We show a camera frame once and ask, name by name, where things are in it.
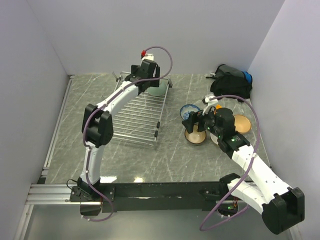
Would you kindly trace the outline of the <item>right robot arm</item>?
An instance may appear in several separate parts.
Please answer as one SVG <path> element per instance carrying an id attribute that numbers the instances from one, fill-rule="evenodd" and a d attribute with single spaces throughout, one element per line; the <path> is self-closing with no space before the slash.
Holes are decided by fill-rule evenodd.
<path id="1" fill-rule="evenodd" d="M 266 227 L 275 235 L 301 223 L 305 219 L 305 194 L 280 179 L 256 153 L 250 142 L 236 130 L 233 112 L 225 107 L 189 114 L 182 121 L 191 134 L 194 126 L 209 131 L 217 138 L 219 148 L 244 171 L 219 180 L 219 193 L 224 200 L 236 197 L 260 213 Z"/>

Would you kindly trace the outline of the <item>pale green celadon bowl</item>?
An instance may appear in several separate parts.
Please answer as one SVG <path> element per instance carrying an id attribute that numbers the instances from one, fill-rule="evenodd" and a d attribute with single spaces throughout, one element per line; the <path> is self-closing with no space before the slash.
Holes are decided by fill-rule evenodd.
<path id="1" fill-rule="evenodd" d="M 166 79 L 161 79 L 159 81 L 158 87 L 149 87 L 147 93 L 154 97 L 162 96 L 166 93 L 168 81 Z"/>

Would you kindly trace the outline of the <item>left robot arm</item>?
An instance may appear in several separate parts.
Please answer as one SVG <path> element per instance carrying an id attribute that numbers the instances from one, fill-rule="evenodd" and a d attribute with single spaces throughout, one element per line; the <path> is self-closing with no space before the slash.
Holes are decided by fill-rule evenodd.
<path id="1" fill-rule="evenodd" d="M 94 201 L 100 195 L 100 167 L 104 148 L 114 135 L 113 117 L 149 87 L 159 86 L 159 77 L 158 64 L 143 58 L 140 65 L 131 66 L 131 73 L 108 98 L 97 105 L 86 106 L 81 130 L 85 158 L 77 186 L 88 201 Z"/>

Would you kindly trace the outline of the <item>beige bowl with brown marks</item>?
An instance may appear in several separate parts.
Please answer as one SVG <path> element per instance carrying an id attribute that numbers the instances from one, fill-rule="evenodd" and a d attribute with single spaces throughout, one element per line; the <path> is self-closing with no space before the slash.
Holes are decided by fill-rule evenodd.
<path id="1" fill-rule="evenodd" d="M 216 145 L 218 145 L 218 137 L 215 136 L 213 133 L 210 133 L 210 139 L 213 143 L 215 143 Z"/>

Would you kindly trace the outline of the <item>tan bowl with floral band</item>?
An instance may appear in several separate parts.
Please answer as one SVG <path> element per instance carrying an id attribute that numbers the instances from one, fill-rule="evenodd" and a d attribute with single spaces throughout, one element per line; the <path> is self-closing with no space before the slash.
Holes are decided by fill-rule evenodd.
<path id="1" fill-rule="evenodd" d="M 241 134 L 248 133 L 251 130 L 250 120 L 241 114 L 234 115 L 235 130 Z"/>

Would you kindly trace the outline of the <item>dark brown bowl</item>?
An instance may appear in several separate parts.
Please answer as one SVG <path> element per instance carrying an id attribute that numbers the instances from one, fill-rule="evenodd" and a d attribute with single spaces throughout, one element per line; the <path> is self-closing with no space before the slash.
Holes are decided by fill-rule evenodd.
<path id="1" fill-rule="evenodd" d="M 207 138 L 207 133 L 205 131 L 193 131 L 188 133 L 187 130 L 184 131 L 185 139 L 193 145 L 201 145 Z"/>

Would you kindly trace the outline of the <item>white and blue floral bowl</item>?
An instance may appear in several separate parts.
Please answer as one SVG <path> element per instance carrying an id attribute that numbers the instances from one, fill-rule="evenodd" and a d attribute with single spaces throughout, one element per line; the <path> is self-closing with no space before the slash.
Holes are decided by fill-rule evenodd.
<path id="1" fill-rule="evenodd" d="M 201 109 L 194 104 L 186 104 L 180 108 L 179 114 L 182 120 L 187 120 L 191 112 L 198 112 Z"/>

